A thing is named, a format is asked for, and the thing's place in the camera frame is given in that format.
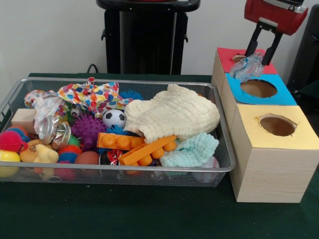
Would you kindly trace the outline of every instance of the purple spiky ball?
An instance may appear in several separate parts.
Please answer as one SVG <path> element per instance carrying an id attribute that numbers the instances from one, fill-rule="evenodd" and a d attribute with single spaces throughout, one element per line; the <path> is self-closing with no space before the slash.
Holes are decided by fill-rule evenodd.
<path id="1" fill-rule="evenodd" d="M 72 134 L 81 138 L 83 151 L 90 151 L 96 148 L 98 134 L 106 129 L 101 119 L 92 115 L 82 114 L 74 122 L 71 128 Z"/>

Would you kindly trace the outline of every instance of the white wall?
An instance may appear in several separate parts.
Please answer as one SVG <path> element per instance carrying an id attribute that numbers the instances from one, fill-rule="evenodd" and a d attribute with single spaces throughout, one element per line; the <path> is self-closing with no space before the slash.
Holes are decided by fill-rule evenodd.
<path id="1" fill-rule="evenodd" d="M 318 0 L 305 0 L 311 7 Z M 217 46 L 246 48 L 255 24 L 244 19 L 245 0 L 202 0 L 188 14 L 182 74 L 210 75 Z M 284 36 L 273 63 L 288 80 L 304 31 Z M 95 63 L 106 71 L 104 11 L 94 0 L 0 0 L 0 101 L 30 72 L 78 73 Z M 263 32 L 260 46 L 273 34 Z"/>

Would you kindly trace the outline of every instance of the light blue washcloth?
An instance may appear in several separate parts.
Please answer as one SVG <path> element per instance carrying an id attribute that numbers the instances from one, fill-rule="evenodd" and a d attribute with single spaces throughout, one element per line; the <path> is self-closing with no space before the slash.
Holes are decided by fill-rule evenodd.
<path id="1" fill-rule="evenodd" d="M 219 141 L 205 132 L 189 138 L 160 159 L 163 167 L 199 167 L 214 154 Z"/>

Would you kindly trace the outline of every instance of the yellow ball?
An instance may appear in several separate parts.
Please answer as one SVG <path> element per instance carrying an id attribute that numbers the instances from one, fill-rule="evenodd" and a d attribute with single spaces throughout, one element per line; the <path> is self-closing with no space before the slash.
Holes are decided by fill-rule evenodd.
<path id="1" fill-rule="evenodd" d="M 0 150 L 0 161 L 20 162 L 20 156 L 16 152 Z M 19 167 L 0 166 L 0 178 L 8 178 L 18 171 Z"/>

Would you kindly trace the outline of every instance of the orange toy block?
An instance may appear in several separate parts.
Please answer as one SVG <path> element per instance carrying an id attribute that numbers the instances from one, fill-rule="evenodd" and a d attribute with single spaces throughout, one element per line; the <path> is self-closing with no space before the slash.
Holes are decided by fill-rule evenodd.
<path id="1" fill-rule="evenodd" d="M 99 133 L 98 148 L 111 148 L 130 151 L 144 143 L 143 137 L 118 135 L 114 133 Z"/>
<path id="2" fill-rule="evenodd" d="M 143 143 L 130 152 L 123 154 L 119 157 L 119 161 L 122 165 L 136 166 L 148 166 L 154 159 L 160 159 L 164 156 L 164 151 L 170 152 L 176 149 L 176 136 L 163 137 L 156 140 L 153 143 Z"/>

